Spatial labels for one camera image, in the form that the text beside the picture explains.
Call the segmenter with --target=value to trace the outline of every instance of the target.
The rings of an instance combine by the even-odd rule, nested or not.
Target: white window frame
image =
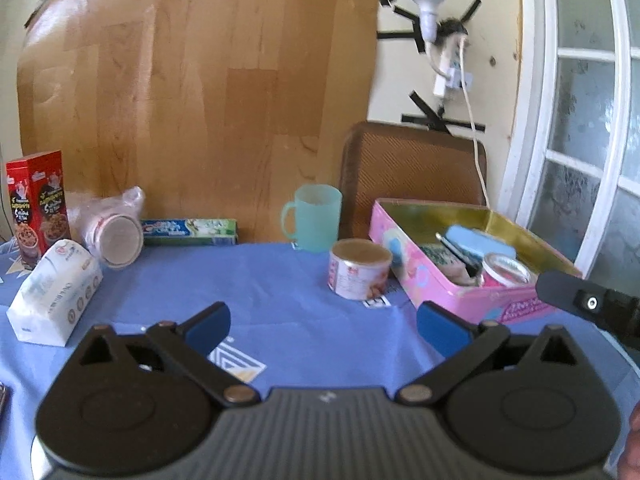
[[[625,0],[610,0],[614,52],[558,47],[557,0],[522,0],[522,59],[518,101],[510,154],[497,210],[528,226],[540,188],[543,166],[551,160],[597,178],[600,189],[575,260],[585,276],[591,272],[604,240],[616,190],[640,197],[640,183],[621,176],[631,104],[631,59],[640,59],[640,48],[630,46]],[[548,148],[556,96],[558,59],[613,62],[615,86],[613,116],[604,168],[593,166]],[[535,74],[542,74],[542,81]]]

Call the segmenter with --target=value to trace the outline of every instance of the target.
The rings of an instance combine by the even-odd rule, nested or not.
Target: mug
[[[338,239],[342,193],[327,184],[305,184],[298,188],[294,198],[282,208],[282,232],[295,240],[302,250],[321,253],[331,249]],[[295,209],[296,232],[289,233],[284,221],[292,208]]]

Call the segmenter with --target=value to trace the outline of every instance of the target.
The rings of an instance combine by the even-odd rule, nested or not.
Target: blue tablecloth
[[[161,319],[181,322],[214,301],[232,314],[230,337],[212,354],[218,365],[250,380],[263,396],[273,386],[354,387],[390,392],[441,362],[415,331],[415,309],[392,282],[388,308],[368,309],[326,286],[327,254],[285,244],[229,248],[145,248],[126,270],[104,281],[66,348],[18,343],[0,306],[0,382],[12,389],[0,424],[0,480],[31,478],[30,447],[37,405],[95,323],[139,333]],[[17,254],[0,256],[0,304],[20,283]],[[513,327],[535,333],[546,323],[568,326],[616,398],[626,419],[640,399],[640,379],[598,330],[562,312]],[[626,436],[628,427],[623,428]],[[617,459],[620,449],[612,457]]]

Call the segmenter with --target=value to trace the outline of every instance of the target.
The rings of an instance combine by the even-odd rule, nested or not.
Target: pink tin box
[[[416,308],[431,300],[471,323],[495,319],[506,324],[546,316],[553,309],[538,299],[534,285],[482,288],[451,283],[419,246],[436,242],[436,232],[444,234],[453,224],[501,238],[515,247],[518,259],[537,274],[558,269],[580,276],[573,264],[546,242],[487,208],[376,200],[369,236],[392,252],[392,270]]]

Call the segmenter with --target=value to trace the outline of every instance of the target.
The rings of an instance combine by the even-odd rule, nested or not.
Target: cream wall
[[[2,161],[20,156],[16,66],[24,37],[23,24],[39,0],[0,0],[0,153]],[[472,0],[447,0],[441,17],[460,16]],[[398,0],[400,5],[415,10],[411,0]],[[497,201],[506,164],[518,83],[518,20],[520,0],[482,0],[482,6],[469,25],[470,47],[465,62],[473,73],[470,91],[476,121],[487,125],[480,138],[488,156],[488,189],[492,202]],[[379,30],[398,30],[407,21],[389,9],[379,13]],[[489,60],[494,57],[495,66]],[[378,65],[372,90],[369,119],[399,122],[402,113],[418,114],[409,100],[415,89],[433,108],[437,102],[431,96],[434,73],[424,56],[420,56],[411,41],[381,41]],[[462,95],[452,95],[447,115],[467,120]],[[468,136],[468,131],[459,132]],[[4,182],[2,192],[6,200]],[[0,235],[9,230],[0,219]]]

